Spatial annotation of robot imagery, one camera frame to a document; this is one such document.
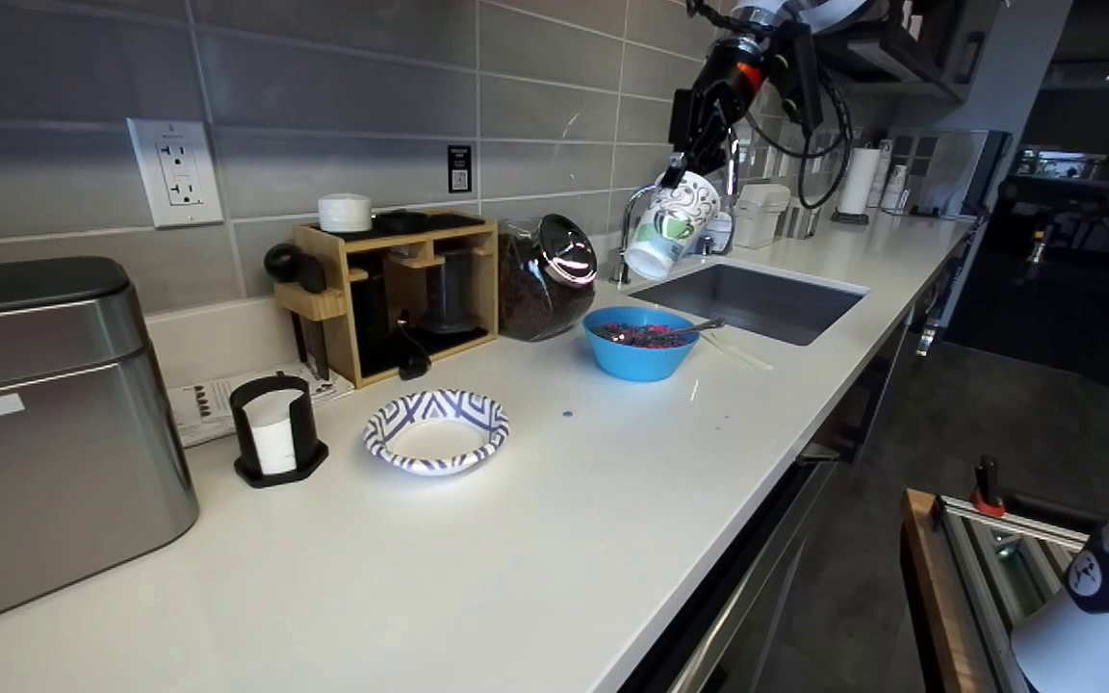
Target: blue bowl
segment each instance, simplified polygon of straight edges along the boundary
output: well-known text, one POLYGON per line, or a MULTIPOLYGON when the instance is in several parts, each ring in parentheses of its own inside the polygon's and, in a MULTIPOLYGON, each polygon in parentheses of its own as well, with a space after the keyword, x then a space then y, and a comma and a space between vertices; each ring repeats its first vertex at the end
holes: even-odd
POLYGON ((619 383, 668 383, 702 340, 691 318, 657 308, 596 308, 583 325, 596 369, 619 383))

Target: wooden shelf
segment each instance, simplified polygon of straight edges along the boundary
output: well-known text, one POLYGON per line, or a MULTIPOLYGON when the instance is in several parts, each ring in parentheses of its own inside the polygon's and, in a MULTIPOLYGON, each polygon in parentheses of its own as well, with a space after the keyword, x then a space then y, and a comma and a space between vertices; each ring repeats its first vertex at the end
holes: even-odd
POLYGON ((951 556, 935 528, 935 497, 906 488, 906 589, 923 646, 929 691, 987 693, 994 675, 978 639, 972 601, 955 578, 951 556))
POLYGON ((448 271, 448 254, 461 254, 470 262, 461 292, 475 315, 475 333, 466 333, 461 340, 430 335, 430 363, 483 347, 501 333, 496 227, 487 220, 475 220, 466 227, 371 239, 343 239, 321 227, 297 227, 294 241, 301 254, 325 266, 327 288, 304 292, 301 286, 275 286, 275 301, 285 313, 325 327, 321 335, 327 365, 353 384, 396 378, 396 365, 383 360, 383 340, 399 318, 415 325, 430 313, 430 283, 448 271))

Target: mug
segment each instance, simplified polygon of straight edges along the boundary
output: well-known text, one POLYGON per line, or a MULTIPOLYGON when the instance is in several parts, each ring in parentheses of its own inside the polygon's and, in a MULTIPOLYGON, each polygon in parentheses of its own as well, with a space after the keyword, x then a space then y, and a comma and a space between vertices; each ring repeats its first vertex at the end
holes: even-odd
POLYGON ((642 283, 671 279, 674 262, 697 248, 718 220, 719 198, 709 176, 683 175, 674 189, 653 189, 646 213, 630 227, 623 262, 642 283))
POLYGON ((371 198, 358 191, 321 198, 321 227, 333 234, 371 232, 371 198))

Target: sink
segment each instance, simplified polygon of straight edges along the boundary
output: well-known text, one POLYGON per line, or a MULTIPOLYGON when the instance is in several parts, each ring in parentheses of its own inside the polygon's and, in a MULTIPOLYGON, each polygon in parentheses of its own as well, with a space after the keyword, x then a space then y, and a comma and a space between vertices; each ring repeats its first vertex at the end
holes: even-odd
POLYGON ((792 347, 818 343, 864 292, 792 283, 777 274, 705 266, 668 286, 634 292, 639 301, 719 318, 792 347))

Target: cabinet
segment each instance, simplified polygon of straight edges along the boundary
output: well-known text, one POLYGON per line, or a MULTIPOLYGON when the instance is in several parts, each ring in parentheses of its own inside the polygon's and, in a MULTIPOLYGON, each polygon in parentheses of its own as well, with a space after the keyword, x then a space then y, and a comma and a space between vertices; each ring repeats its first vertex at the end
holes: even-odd
POLYGON ((413 354, 448 360, 501 333, 496 227, 487 220, 367 239, 297 227, 294 248, 325 266, 327 288, 275 286, 275 301, 353 384, 396 378, 413 354))
POLYGON ((972 87, 976 73, 978 73, 978 59, 991 36, 991 25, 1001 14, 1006 0, 972 0, 958 13, 958 25, 942 46, 942 80, 955 87, 972 87))
POLYGON ((892 167, 906 167, 910 213, 949 215, 976 163, 972 131, 892 136, 892 167))
POLYGON ((832 408, 832 417, 819 422, 813 442, 800 452, 800 457, 818 462, 859 462, 872 431, 883 417, 883 406, 888 395, 897 363, 906 360, 911 313, 887 335, 887 343, 876 352, 876 360, 864 365, 856 384, 842 393, 842 402, 832 408))
POLYGON ((623 680, 623 693, 731 693, 754 691, 786 617, 806 544, 834 465, 792 462, 725 557, 709 570, 668 637, 623 680))

